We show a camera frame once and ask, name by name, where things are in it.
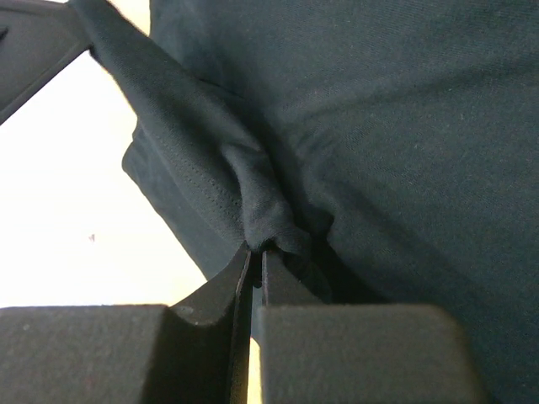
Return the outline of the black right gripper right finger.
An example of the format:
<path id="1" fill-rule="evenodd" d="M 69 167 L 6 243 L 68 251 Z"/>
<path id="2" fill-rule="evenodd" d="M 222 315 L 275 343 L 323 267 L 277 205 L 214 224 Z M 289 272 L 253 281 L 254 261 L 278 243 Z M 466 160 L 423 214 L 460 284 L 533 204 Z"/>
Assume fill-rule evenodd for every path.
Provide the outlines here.
<path id="1" fill-rule="evenodd" d="M 486 403 L 460 325 L 429 305 L 326 305 L 262 257 L 265 403 Z"/>

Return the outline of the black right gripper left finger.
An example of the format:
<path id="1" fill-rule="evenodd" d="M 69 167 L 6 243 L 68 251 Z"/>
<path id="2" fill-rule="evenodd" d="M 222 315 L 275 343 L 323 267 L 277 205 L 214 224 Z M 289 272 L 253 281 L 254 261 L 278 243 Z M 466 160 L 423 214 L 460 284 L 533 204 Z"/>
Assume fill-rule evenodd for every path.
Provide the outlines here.
<path id="1" fill-rule="evenodd" d="M 4 403 L 244 403 L 252 254 L 173 306 L 1 311 Z"/>

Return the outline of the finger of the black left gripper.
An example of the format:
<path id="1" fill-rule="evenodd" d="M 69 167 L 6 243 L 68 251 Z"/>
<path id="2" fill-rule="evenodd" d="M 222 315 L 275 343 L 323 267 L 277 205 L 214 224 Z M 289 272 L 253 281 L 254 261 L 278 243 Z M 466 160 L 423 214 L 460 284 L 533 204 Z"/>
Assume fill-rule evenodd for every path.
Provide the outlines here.
<path id="1" fill-rule="evenodd" d="M 70 3 L 1 0 L 1 121 L 90 45 Z"/>

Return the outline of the black t shirt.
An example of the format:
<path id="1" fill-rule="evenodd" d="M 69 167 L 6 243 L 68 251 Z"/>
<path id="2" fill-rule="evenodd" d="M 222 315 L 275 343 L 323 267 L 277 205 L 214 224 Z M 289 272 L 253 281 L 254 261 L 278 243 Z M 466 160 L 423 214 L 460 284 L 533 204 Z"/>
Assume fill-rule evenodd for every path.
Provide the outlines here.
<path id="1" fill-rule="evenodd" d="M 430 303 L 538 400 L 538 4 L 72 5 L 137 124 L 123 168 L 206 277 L 275 247 L 324 300 Z"/>

